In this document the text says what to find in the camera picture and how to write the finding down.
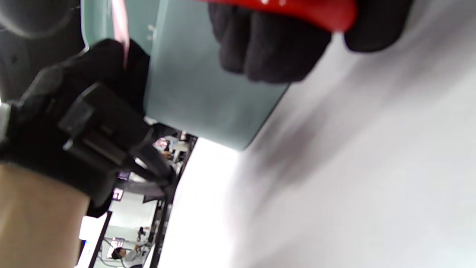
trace glove finger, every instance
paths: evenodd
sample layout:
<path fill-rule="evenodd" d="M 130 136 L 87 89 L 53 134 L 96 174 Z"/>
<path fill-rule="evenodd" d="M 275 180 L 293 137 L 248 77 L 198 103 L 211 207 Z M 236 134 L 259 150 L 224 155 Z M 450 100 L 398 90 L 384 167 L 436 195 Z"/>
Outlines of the glove finger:
<path fill-rule="evenodd" d="M 115 82 L 108 85 L 122 100 L 130 104 L 136 112 L 144 113 L 144 95 L 149 72 L 150 57 L 141 47 L 131 41 L 126 71 Z"/>
<path fill-rule="evenodd" d="M 77 77 L 83 82 L 113 81 L 123 72 L 124 51 L 122 45 L 105 39 L 91 46 L 82 55 L 77 55 L 59 64 L 65 77 Z"/>
<path fill-rule="evenodd" d="M 219 58 L 223 69 L 234 73 L 243 73 L 245 57 L 250 35 L 252 11 L 237 8 L 229 16 L 220 46 Z"/>
<path fill-rule="evenodd" d="M 354 26 L 345 33 L 347 47 L 355 52 L 388 48 L 402 35 L 413 0 L 357 0 Z"/>
<path fill-rule="evenodd" d="M 232 5 L 208 3 L 208 16 L 213 28 L 213 35 L 219 43 L 223 40 L 228 22 L 236 9 L 237 7 Z"/>
<path fill-rule="evenodd" d="M 245 60 L 252 81 L 303 80 L 330 43 L 331 33 L 292 17 L 254 12 Z"/>

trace screen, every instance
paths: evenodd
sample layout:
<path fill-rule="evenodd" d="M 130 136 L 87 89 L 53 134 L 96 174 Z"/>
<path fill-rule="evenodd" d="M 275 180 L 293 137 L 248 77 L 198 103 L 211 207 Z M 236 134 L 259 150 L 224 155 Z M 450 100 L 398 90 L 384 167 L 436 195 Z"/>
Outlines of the screen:
<path fill-rule="evenodd" d="M 100 236 L 104 226 L 109 224 L 107 219 L 108 213 L 105 213 L 99 218 L 83 217 L 81 229 L 79 230 L 79 239 L 84 241 L 84 246 L 75 268 L 88 268 L 92 260 L 96 261 L 94 251 L 99 239 L 102 240 Z"/>

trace hand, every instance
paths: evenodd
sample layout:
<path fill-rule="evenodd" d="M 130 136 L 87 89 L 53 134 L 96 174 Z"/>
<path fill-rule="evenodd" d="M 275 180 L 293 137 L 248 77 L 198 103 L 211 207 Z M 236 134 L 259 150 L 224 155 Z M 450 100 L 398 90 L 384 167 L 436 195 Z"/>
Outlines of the hand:
<path fill-rule="evenodd" d="M 375 52 L 400 37 L 413 0 L 357 1 L 354 26 L 345 33 L 347 47 Z M 252 81 L 290 83 L 303 80 L 324 54 L 332 33 L 298 18 L 209 3 L 213 34 L 220 43 L 223 69 Z"/>
<path fill-rule="evenodd" d="M 17 165 L 64 182 L 91 197 L 95 207 L 107 210 L 116 178 L 102 174 L 63 151 L 69 136 L 58 121 L 86 88 L 101 82 L 144 114 L 149 56 L 131 42 L 128 66 L 123 68 L 122 46 L 100 41 L 83 55 L 42 70 L 18 102 L 11 102 L 3 118 L 8 128 L 0 143 L 0 162 Z"/>

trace teal container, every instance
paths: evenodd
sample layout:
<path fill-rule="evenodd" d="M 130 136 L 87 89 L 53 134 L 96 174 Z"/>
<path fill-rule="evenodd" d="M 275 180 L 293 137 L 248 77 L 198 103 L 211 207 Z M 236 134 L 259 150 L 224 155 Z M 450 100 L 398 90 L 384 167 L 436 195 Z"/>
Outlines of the teal container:
<path fill-rule="evenodd" d="M 110 1 L 81 4 L 85 42 L 112 38 Z M 151 56 L 144 99 L 147 116 L 245 149 L 288 86 L 250 82 L 221 69 L 206 3 L 126 0 L 126 5 L 129 34 Z"/>

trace pink strip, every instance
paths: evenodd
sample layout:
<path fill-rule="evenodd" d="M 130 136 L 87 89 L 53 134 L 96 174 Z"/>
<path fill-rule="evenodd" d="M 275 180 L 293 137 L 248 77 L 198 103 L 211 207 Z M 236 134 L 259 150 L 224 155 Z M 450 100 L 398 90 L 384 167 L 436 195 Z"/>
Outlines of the pink strip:
<path fill-rule="evenodd" d="M 129 54 L 129 26 L 127 20 L 127 10 L 125 0 L 111 0 L 112 4 L 112 27 L 114 29 L 114 39 L 124 46 L 124 69 L 127 66 Z"/>

